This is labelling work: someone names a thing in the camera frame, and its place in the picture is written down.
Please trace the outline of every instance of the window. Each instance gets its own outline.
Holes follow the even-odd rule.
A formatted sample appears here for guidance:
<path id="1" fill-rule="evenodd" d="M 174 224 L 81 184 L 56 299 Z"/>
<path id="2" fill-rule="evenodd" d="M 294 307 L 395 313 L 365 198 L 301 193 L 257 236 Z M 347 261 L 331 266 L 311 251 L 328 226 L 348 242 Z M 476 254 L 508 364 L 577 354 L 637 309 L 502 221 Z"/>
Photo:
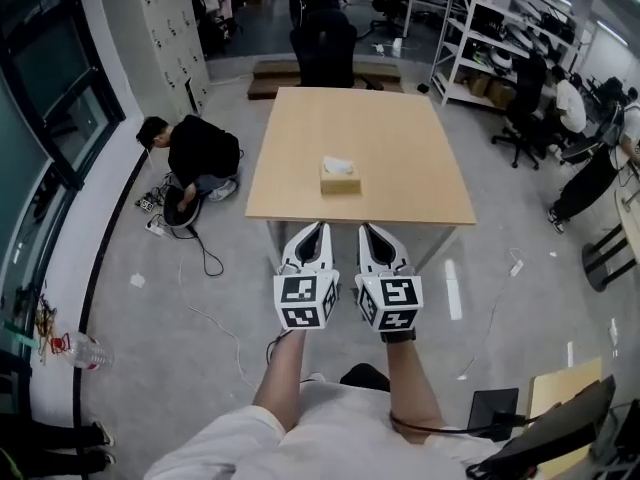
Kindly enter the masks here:
<path id="1" fill-rule="evenodd" d="M 0 0 L 0 67 L 0 317 L 31 335 L 64 216 L 124 116 L 80 0 Z M 0 352 L 29 356 L 8 332 Z M 17 375 L 14 410 L 28 407 L 28 379 L 25 390 Z"/>

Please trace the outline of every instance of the gray floor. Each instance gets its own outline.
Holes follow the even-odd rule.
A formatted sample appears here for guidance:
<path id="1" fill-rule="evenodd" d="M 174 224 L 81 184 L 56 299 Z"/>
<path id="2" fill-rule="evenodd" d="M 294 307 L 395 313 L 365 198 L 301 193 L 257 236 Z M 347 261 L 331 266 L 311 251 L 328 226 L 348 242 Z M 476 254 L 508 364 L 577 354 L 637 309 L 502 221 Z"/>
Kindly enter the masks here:
<path id="1" fill-rule="evenodd" d="M 225 60 L 210 68 L 218 79 L 229 78 L 251 72 L 255 60 Z M 402 62 L 400 67 L 405 90 L 415 92 L 428 66 Z M 247 101 L 249 83 L 246 77 L 217 86 L 205 113 L 237 135 L 246 152 L 239 193 L 206 205 L 197 222 L 204 243 L 224 262 L 224 275 L 204 276 L 195 243 L 144 230 L 148 216 L 133 201 L 161 180 L 167 170 L 163 151 L 153 154 L 157 170 L 144 165 L 115 228 L 89 328 L 114 347 L 116 361 L 111 371 L 84 374 L 82 383 L 85 416 L 102 419 L 118 441 L 118 463 L 101 478 L 140 478 L 161 455 L 252 399 L 253 391 L 238 373 L 234 340 L 190 311 L 185 296 L 239 337 L 242 368 L 252 384 L 264 373 L 265 348 L 279 325 L 272 273 L 255 223 L 244 218 L 244 210 L 272 102 Z M 514 170 L 512 151 L 489 142 L 501 128 L 500 117 L 454 104 L 434 105 L 478 220 L 422 272 L 425 309 L 416 343 L 446 420 L 465 426 L 477 389 L 518 387 L 524 412 L 531 378 L 567 367 L 568 342 L 574 345 L 575 364 L 602 357 L 605 371 L 616 375 L 617 400 L 637 395 L 640 275 L 632 271 L 597 294 L 580 263 L 583 244 L 616 224 L 611 194 L 574 218 L 559 236 L 545 212 L 574 170 L 553 159 L 539 172 L 526 161 Z M 356 229 L 343 225 L 333 230 L 343 291 L 329 327 L 311 333 L 305 373 L 320 371 L 337 380 L 363 361 L 386 371 L 383 346 L 360 320 L 349 294 Z M 434 236 L 433 230 L 419 227 L 390 230 L 409 251 Z M 509 277 L 515 263 L 511 253 L 524 262 L 514 278 Z M 449 314 L 446 259 L 453 260 L 460 284 L 463 318 L 458 321 Z M 181 264 L 184 292 L 178 279 Z M 130 284 L 135 274 L 145 278 L 142 288 Z M 613 317 L 620 334 L 615 358 L 607 331 Z M 474 358 L 466 378 L 459 378 Z"/>
<path id="2" fill-rule="evenodd" d="M 343 7 L 349 22 L 356 27 L 358 34 L 369 29 L 371 20 L 384 17 L 371 7 L 372 0 L 347 0 L 350 5 Z M 289 41 L 291 19 L 289 17 L 289 0 L 266 0 L 262 5 L 247 5 L 239 9 L 235 15 L 236 22 L 242 27 L 238 30 L 224 52 L 213 56 L 214 59 L 228 57 L 246 57 L 250 55 L 270 55 L 276 53 L 293 53 Z M 404 24 L 404 16 L 398 23 Z M 438 46 L 440 29 L 430 28 L 424 23 L 412 21 L 409 36 L 403 41 L 401 59 L 419 62 L 432 62 Z M 385 55 L 391 56 L 393 37 L 384 29 L 377 29 L 366 38 L 356 43 L 355 53 L 360 55 L 376 55 L 372 44 L 383 44 Z"/>

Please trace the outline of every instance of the white shirt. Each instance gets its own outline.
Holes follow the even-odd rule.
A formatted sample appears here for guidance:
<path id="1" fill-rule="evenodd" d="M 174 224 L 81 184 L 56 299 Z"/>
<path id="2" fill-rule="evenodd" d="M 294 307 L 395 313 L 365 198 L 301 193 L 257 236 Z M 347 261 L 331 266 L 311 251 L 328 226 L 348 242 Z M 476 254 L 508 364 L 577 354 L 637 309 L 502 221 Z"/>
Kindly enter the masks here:
<path id="1" fill-rule="evenodd" d="M 620 140 L 624 140 L 625 136 L 631 139 L 631 146 L 635 149 L 638 146 L 638 140 L 640 140 L 640 103 L 637 101 L 624 109 L 624 128 Z M 620 146 L 616 146 L 610 159 L 613 168 L 620 170 L 627 165 L 629 155 Z"/>
<path id="2" fill-rule="evenodd" d="M 584 110 L 582 96 L 568 80 L 557 85 L 556 108 L 566 111 L 560 118 L 564 127 L 570 132 L 580 133 L 587 126 L 587 113 Z"/>
<path id="3" fill-rule="evenodd" d="M 389 408 L 388 393 L 309 382 L 291 432 L 266 409 L 245 407 L 215 420 L 144 478 L 464 480 L 467 466 L 500 449 L 467 435 L 431 435 L 424 445 L 409 444 L 391 428 Z"/>

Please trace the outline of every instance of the plastic bottle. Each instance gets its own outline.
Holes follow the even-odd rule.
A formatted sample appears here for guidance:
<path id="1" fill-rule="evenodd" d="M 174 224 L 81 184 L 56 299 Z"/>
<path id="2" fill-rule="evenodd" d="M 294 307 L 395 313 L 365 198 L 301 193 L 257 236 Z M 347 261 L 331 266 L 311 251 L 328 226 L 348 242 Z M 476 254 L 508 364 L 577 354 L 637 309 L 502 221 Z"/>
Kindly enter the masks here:
<path id="1" fill-rule="evenodd" d="M 62 354 L 76 368 L 97 370 L 113 363 L 112 352 L 97 340 L 81 332 L 68 332 L 51 340 L 51 351 Z"/>

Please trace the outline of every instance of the locker cabinet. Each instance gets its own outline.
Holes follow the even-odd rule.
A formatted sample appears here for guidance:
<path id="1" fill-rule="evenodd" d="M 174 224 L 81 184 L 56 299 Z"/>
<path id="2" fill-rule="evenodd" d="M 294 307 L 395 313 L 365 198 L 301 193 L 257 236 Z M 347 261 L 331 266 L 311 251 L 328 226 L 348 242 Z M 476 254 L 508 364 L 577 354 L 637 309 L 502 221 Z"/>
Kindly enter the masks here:
<path id="1" fill-rule="evenodd" d="M 191 0 L 102 0 L 145 116 L 175 124 L 204 110 L 209 77 Z"/>

